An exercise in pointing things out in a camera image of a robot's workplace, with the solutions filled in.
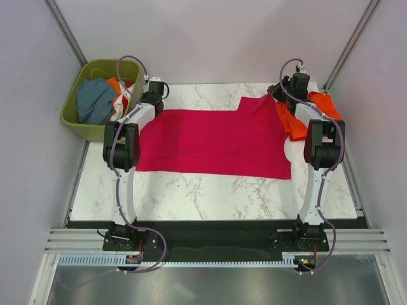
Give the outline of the magenta t shirt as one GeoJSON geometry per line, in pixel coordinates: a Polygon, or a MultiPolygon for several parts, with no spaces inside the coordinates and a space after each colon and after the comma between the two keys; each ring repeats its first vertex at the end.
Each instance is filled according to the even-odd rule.
{"type": "Polygon", "coordinates": [[[271,95],[231,111],[166,110],[142,129],[136,169],[289,180],[286,139],[271,95]]]}

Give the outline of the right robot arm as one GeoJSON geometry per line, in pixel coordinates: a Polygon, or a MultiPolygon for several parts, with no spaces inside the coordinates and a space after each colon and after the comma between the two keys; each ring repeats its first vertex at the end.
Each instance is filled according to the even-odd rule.
{"type": "Polygon", "coordinates": [[[308,98],[309,81],[307,73],[295,72],[267,89],[277,101],[277,111],[289,136],[299,137],[300,125],[307,129],[301,137],[305,140],[303,157],[308,165],[307,188],[298,215],[301,228],[291,234],[291,242],[298,250],[306,250],[314,243],[314,235],[307,228],[320,227],[326,221],[322,215],[326,188],[344,155],[345,123],[323,113],[308,98]]]}

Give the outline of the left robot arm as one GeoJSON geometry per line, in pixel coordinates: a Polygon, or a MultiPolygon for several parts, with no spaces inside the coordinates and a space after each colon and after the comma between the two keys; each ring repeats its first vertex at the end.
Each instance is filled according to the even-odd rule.
{"type": "Polygon", "coordinates": [[[141,158],[140,133],[146,125],[164,110],[163,100],[169,96],[169,86],[158,77],[150,78],[148,89],[134,109],[104,129],[102,156],[114,173],[115,207],[112,222],[127,227],[118,234],[118,243],[126,250],[139,244],[139,233],[130,228],[137,219],[134,207],[133,179],[135,168],[141,158]]]}

